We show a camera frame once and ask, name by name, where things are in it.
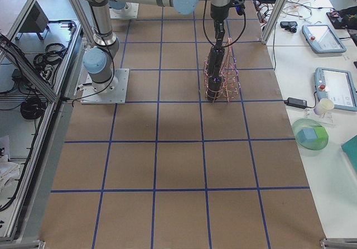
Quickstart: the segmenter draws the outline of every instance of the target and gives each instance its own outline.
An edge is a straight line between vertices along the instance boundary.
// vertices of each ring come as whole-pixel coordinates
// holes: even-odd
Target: black power adapter
[[[295,107],[295,108],[307,108],[307,101],[297,98],[288,97],[288,99],[284,100],[285,105]]]

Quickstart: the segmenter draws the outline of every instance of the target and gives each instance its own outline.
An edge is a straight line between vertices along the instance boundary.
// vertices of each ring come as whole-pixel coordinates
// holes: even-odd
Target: green bowl
[[[296,142],[309,150],[322,150],[329,143],[329,136],[324,126],[312,119],[298,119],[292,124],[292,131]],[[316,137],[309,140],[301,134],[301,131],[311,133]]]

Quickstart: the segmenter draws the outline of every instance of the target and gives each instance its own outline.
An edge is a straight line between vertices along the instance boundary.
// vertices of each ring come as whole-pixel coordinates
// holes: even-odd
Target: table surface
[[[329,0],[316,0],[312,6],[332,5]],[[329,23],[326,11],[323,10],[313,10],[308,20],[312,23]],[[286,20],[284,17],[279,18],[279,21]],[[301,26],[308,22],[299,19],[295,21],[300,22],[294,34],[279,26],[276,28],[276,76],[283,98],[305,99],[309,106],[313,106],[313,74],[318,67],[348,70],[357,84],[357,69],[353,64],[357,60],[357,47],[353,42],[344,41],[347,52],[343,54],[315,54],[301,32]],[[345,30],[337,30],[337,34],[339,37],[348,36]],[[273,34],[267,43],[273,61],[272,44]],[[305,115],[301,109],[286,108],[291,123]],[[326,237],[357,238],[357,174],[341,149],[342,144],[357,135],[357,113],[334,109],[332,118],[334,125],[324,124],[329,134],[329,144],[321,151],[310,151],[302,147],[299,147],[299,151]]]

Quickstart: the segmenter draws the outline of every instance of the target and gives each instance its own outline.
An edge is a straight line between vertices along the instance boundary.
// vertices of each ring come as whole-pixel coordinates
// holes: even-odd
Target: teal box
[[[347,154],[353,168],[357,172],[357,136],[342,145],[342,150]]]

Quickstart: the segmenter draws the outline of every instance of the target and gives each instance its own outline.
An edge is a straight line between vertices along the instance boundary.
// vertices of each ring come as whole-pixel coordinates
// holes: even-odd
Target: paper cup
[[[316,107],[313,109],[316,115],[323,116],[327,111],[332,110],[335,107],[335,104],[332,100],[328,98],[322,98]]]

